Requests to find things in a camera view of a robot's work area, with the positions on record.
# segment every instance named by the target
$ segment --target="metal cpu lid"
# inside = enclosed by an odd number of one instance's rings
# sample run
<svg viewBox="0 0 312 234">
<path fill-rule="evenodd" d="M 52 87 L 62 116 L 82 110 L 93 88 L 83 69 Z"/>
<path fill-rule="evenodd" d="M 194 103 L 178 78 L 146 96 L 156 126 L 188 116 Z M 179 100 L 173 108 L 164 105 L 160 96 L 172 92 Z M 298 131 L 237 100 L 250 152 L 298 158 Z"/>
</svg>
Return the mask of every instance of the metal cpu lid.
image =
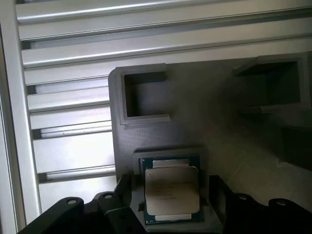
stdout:
<svg viewBox="0 0 312 234">
<path fill-rule="evenodd" d="M 155 215 L 156 220 L 191 219 L 191 214 L 200 210 L 198 169 L 192 166 L 147 169 L 145 199 L 147 213 Z"/>
</svg>

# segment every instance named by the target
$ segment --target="gray surface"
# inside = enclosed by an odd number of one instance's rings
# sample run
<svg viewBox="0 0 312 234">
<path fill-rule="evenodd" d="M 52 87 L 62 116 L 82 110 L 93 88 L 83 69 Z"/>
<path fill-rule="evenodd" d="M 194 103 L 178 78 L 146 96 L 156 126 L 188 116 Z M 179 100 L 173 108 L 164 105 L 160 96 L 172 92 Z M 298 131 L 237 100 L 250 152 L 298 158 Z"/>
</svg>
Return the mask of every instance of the gray surface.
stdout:
<svg viewBox="0 0 312 234">
<path fill-rule="evenodd" d="M 35 86 L 36 94 L 57 93 L 75 89 L 88 89 L 108 86 L 107 77 L 68 81 L 65 83 L 48 83 Z"/>
<path fill-rule="evenodd" d="M 34 148 L 38 173 L 115 163 L 111 132 L 38 139 Z"/>
<path fill-rule="evenodd" d="M 64 179 L 80 179 L 84 177 L 113 176 L 115 173 L 115 166 L 111 165 L 43 173 L 39 175 L 39 179 L 42 179 L 40 182 L 62 181 Z"/>
<path fill-rule="evenodd" d="M 18 159 L 0 28 L 0 233 L 25 225 Z"/>
<path fill-rule="evenodd" d="M 75 0 L 72 2 L 70 0 L 65 0 L 54 1 L 48 4 L 19 4 L 16 6 L 16 9 L 18 21 L 20 23 L 30 23 L 66 18 L 90 17 L 168 6 L 180 6 L 201 2 L 205 2 L 205 0 L 132 0 L 129 3 L 123 0 L 107 0 L 103 2 L 90 0 L 88 3 L 84 0 Z"/>
<path fill-rule="evenodd" d="M 45 128 L 40 130 L 41 138 L 76 136 L 88 133 L 104 133 L 112 131 L 111 121 L 100 121 L 64 127 Z"/>
<path fill-rule="evenodd" d="M 0 2 L 0 22 L 26 223 L 41 213 L 15 1 Z"/>
<path fill-rule="evenodd" d="M 68 110 L 39 112 L 30 115 L 32 129 L 81 125 L 109 121 L 110 119 L 111 112 L 109 105 L 70 108 Z"/>
<path fill-rule="evenodd" d="M 200 4 L 143 10 L 126 14 L 111 14 L 99 17 L 82 17 L 77 19 L 37 22 L 36 24 L 21 24 L 19 26 L 22 40 L 55 39 L 64 36 L 88 36 L 98 33 L 120 33 L 135 31 L 142 28 L 156 28 L 159 26 L 187 25 L 190 23 L 204 23 L 205 20 L 226 16 L 241 16 L 245 14 L 277 12 L 286 9 L 296 9 L 310 6 L 310 0 L 233 0 L 219 3 Z"/>
<path fill-rule="evenodd" d="M 312 29 L 306 27 L 309 24 L 312 24 L 311 18 L 201 29 L 150 37 L 69 45 L 66 50 L 61 46 L 23 50 L 22 57 L 26 68 L 113 59 L 124 56 L 231 45 L 238 41 L 246 43 L 264 41 L 268 38 L 284 39 L 288 38 L 289 34 L 307 36 L 312 34 Z"/>
<path fill-rule="evenodd" d="M 31 112 L 108 103 L 108 87 L 28 95 L 28 108 Z"/>
</svg>

